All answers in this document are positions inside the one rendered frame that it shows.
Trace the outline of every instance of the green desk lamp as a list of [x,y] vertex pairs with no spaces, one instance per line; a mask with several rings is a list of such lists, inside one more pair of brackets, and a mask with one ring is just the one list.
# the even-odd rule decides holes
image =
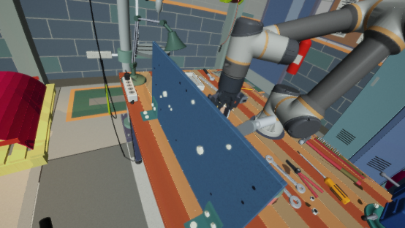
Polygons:
[[132,62],[131,62],[131,78],[132,82],[134,83],[134,86],[140,86],[146,82],[146,78],[143,75],[136,74],[136,68],[137,68],[137,62],[135,61],[135,57],[137,55],[137,46],[138,46],[138,41],[139,41],[139,21],[140,20],[146,20],[149,22],[155,22],[160,24],[161,26],[164,26],[168,31],[169,34],[167,35],[167,43],[166,43],[166,48],[164,49],[165,51],[172,51],[172,50],[180,50],[185,48],[185,44],[178,38],[178,35],[176,34],[175,31],[173,31],[167,24],[166,20],[150,20],[150,19],[145,19],[141,18],[139,15],[134,16],[135,19],[135,32],[134,32],[134,40],[132,44]]

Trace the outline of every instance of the lamp base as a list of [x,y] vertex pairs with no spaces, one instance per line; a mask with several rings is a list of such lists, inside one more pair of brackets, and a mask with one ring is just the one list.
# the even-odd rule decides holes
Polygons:
[[131,75],[134,86],[140,86],[146,83],[146,77],[140,74]]

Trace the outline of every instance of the wooden workbench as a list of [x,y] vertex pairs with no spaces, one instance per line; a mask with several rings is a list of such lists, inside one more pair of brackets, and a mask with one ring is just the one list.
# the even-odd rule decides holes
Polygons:
[[[208,76],[204,71],[194,70],[193,72],[208,80]],[[144,85],[136,86],[139,101],[134,104],[127,103],[135,136],[164,225],[166,228],[183,227],[185,222],[199,216],[203,211],[177,162],[159,120],[142,120],[140,113],[144,110],[152,109],[152,73],[141,72],[141,74],[146,77],[147,82]],[[215,81],[212,82],[217,88],[218,81],[219,78],[216,77]],[[229,120],[235,126],[258,114],[267,100],[254,89],[249,90],[252,87],[247,83],[244,83],[243,87],[246,88],[243,92],[249,99],[247,103],[238,105],[231,112]],[[206,84],[202,92],[205,95],[215,93]],[[335,159],[314,137],[312,137],[310,142],[330,158]],[[286,179],[288,184],[286,189],[300,198],[302,207],[299,209],[292,208],[288,203],[287,196],[283,194],[276,203],[268,205],[246,227],[367,227],[367,222],[361,220],[364,207],[369,203],[385,205],[386,202],[390,201],[391,194],[369,179],[369,177],[365,179],[358,177],[362,181],[362,184],[361,186],[356,186],[307,144],[299,145],[298,140],[291,138],[287,133],[282,140],[269,140],[257,133],[246,135],[246,139],[263,157],[271,155],[275,162],[298,183],[303,184],[301,179],[294,172],[291,172],[290,168],[286,165],[286,159],[290,160],[296,167],[301,168],[304,175],[324,190],[324,193],[320,194],[313,188],[319,197],[311,201],[310,196],[312,194],[308,189],[306,189],[304,194],[299,194],[296,192],[295,186]],[[338,201],[324,183],[322,176],[303,160],[297,151],[300,151],[319,171],[338,184],[349,196],[351,202],[343,205]],[[334,161],[350,171],[350,168],[345,163],[338,159]],[[312,208],[316,208],[319,213],[314,215]]]

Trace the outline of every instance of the red fire extinguisher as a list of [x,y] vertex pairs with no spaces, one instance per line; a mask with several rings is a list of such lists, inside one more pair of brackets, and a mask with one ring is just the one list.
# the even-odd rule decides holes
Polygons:
[[300,50],[298,51],[297,58],[295,58],[295,60],[290,65],[288,65],[287,68],[288,73],[290,73],[291,75],[297,74],[311,45],[312,41],[310,39],[301,40]]

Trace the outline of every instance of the yellow wooden crate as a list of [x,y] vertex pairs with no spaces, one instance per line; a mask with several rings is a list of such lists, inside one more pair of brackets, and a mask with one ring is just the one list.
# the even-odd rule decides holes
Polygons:
[[55,85],[46,85],[44,102],[39,116],[37,136],[33,150],[14,144],[0,147],[0,176],[21,170],[27,170],[48,163],[48,145],[50,126],[53,119],[53,103],[55,102]]

